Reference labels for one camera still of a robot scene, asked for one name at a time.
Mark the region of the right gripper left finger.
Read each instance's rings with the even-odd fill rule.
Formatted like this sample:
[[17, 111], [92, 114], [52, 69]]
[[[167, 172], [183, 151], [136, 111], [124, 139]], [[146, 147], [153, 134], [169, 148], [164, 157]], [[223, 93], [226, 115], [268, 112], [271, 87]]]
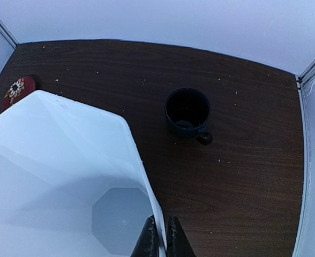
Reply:
[[130, 257], [158, 257], [159, 237], [154, 216], [147, 218]]

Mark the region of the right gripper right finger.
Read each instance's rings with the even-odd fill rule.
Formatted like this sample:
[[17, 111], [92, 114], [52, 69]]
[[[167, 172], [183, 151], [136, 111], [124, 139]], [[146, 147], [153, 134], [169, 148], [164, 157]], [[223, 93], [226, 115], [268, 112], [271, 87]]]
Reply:
[[168, 219], [166, 253], [170, 257], [196, 257], [177, 217]]

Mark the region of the white faceted trash bin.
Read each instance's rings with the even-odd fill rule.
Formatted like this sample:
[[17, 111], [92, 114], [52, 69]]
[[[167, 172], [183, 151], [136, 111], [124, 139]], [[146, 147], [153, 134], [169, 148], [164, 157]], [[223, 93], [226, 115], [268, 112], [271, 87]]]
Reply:
[[124, 118], [37, 90], [0, 114], [0, 256], [129, 256], [161, 207]]

